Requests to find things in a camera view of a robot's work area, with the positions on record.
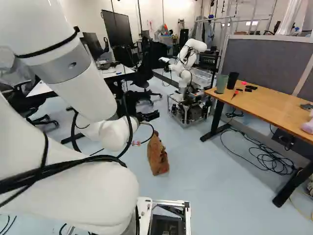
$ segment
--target pink object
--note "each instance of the pink object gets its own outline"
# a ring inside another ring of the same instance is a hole
[[[313,111],[310,113],[311,121],[303,123],[301,129],[309,134],[313,134]]]

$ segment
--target desk leg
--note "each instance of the desk leg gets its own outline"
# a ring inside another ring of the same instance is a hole
[[[304,169],[298,171],[279,191],[276,197],[273,199],[273,203],[278,208],[288,200],[293,191],[305,182],[313,174],[313,162],[310,162]]]
[[[224,131],[230,127],[230,124],[225,124],[221,127],[218,127],[220,120],[221,120],[223,107],[224,107],[224,103],[218,100],[217,104],[216,104],[214,116],[213,116],[211,131],[206,133],[204,136],[201,136],[200,140],[202,142],[205,142],[206,140],[208,140],[212,136],[215,136],[216,134],[218,134],[218,133],[220,133],[220,132],[222,132],[222,131]]]

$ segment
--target floor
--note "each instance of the floor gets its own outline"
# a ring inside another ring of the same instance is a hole
[[[153,78],[150,89],[164,94],[163,99],[155,98],[155,105],[146,103],[138,106],[138,111],[149,112],[158,109],[160,118],[152,121],[166,146],[170,162],[170,172],[153,176],[146,157],[146,145],[132,146],[122,157],[129,169],[137,176],[140,195],[152,199],[188,200],[192,208],[192,235],[311,235],[313,223],[305,219],[288,201],[282,208],[276,208],[271,200],[278,187],[289,176],[278,176],[272,172],[263,172],[244,160],[230,154],[222,146],[220,137],[202,143],[200,136],[210,129],[212,117],[196,126],[182,129],[168,114],[166,94],[175,89],[165,87],[162,81]],[[66,112],[65,104],[59,97],[49,99],[37,115],[49,114],[59,121],[61,128],[48,130],[48,135],[57,141],[68,137],[72,112]],[[260,120],[244,117],[247,125],[269,135],[269,126]],[[144,140],[151,134],[149,126],[140,126],[134,140]],[[242,136],[228,132],[223,141],[233,151],[253,161],[248,152],[251,146]],[[87,138],[78,141],[86,154],[101,149],[100,143]],[[313,201],[295,193],[295,204],[305,214],[313,210]],[[6,216],[0,216],[0,228],[6,223]],[[18,215],[16,223],[7,235],[58,234],[62,221],[51,221]],[[85,231],[75,230],[77,235],[86,235]]]

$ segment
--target wheel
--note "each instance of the wheel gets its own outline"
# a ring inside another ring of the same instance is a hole
[[[53,124],[55,125],[55,127],[59,127],[59,123],[57,121],[54,121]]]
[[[44,118],[47,120],[47,121],[51,121],[51,118],[49,115],[45,115]]]

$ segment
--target wall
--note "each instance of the wall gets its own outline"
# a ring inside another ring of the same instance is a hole
[[[282,21],[287,9],[289,0],[278,0],[276,4],[276,8],[270,23],[269,30],[273,31],[274,26],[277,21]],[[225,7],[224,11],[226,11],[228,0],[225,0]],[[241,20],[247,19],[248,21],[251,19],[251,16],[253,14],[253,8],[254,8],[255,0],[238,0],[237,5],[237,17],[240,17]],[[297,17],[295,19],[295,23],[298,27],[302,27],[303,20],[305,17],[306,7],[307,7],[308,0],[302,0],[302,4],[300,6],[299,12],[297,14]],[[274,0],[258,0],[257,8],[255,15],[258,19],[266,19],[269,18],[269,14],[272,13],[272,8],[274,5]],[[220,0],[218,3],[218,10],[216,17],[224,17],[226,16],[226,12],[222,13],[223,8],[223,1]],[[211,14],[215,13],[215,8],[211,9]],[[231,10],[230,14],[231,16],[234,16],[236,12],[236,1],[233,0],[231,4]],[[248,31],[249,26],[246,26],[245,22],[240,23],[234,23],[234,30],[236,29],[238,24],[238,30],[237,31]],[[258,24],[257,30],[260,30],[261,32],[264,31],[267,28],[268,21],[260,21]],[[221,24],[217,23],[215,26],[215,38],[213,44],[216,46],[220,46],[220,40],[221,40]]]
[[[100,16],[101,9],[112,11],[110,0],[59,0],[66,18],[73,25],[78,25],[83,32],[95,32],[99,38],[100,44],[104,47],[103,37],[107,37],[107,32],[103,19]],[[241,19],[249,20],[252,15],[255,0],[238,0],[237,16]],[[274,15],[270,24],[270,30],[278,20],[282,20],[286,12],[289,0],[278,0]],[[149,30],[153,37],[154,32],[163,23],[162,19],[162,0],[139,0],[140,12],[142,19],[142,29]],[[211,0],[203,0],[203,14],[209,14]],[[296,17],[296,25],[302,27],[306,6],[308,0],[303,0],[298,15]],[[261,18],[269,17],[271,14],[274,0],[258,0],[256,15]],[[133,41],[139,39],[139,14],[137,0],[113,0],[113,7],[116,13],[129,16]],[[215,13],[215,7],[211,8],[211,14]],[[226,15],[222,13],[223,1],[219,0],[216,17]],[[235,15],[236,1],[232,1],[230,15]],[[201,14],[201,0],[164,0],[164,21],[169,29],[173,29],[179,35],[178,19],[185,19],[185,27],[191,28],[194,24],[196,16]],[[259,23],[258,30],[265,30],[267,21]],[[238,31],[247,31],[249,26],[245,22],[238,23]],[[215,27],[214,45],[219,47],[221,36],[221,24],[217,23]]]
[[[104,47],[103,37],[107,31],[100,16],[101,9],[112,11],[110,0],[59,0],[67,20],[80,27],[82,32],[95,32]],[[163,23],[162,0],[139,0],[142,29],[150,30],[150,35]],[[129,16],[133,42],[139,39],[140,23],[137,0],[113,0],[116,13]],[[169,29],[179,35],[178,19],[185,18],[185,26],[192,27],[195,15],[200,15],[201,1],[164,0],[164,21]]]

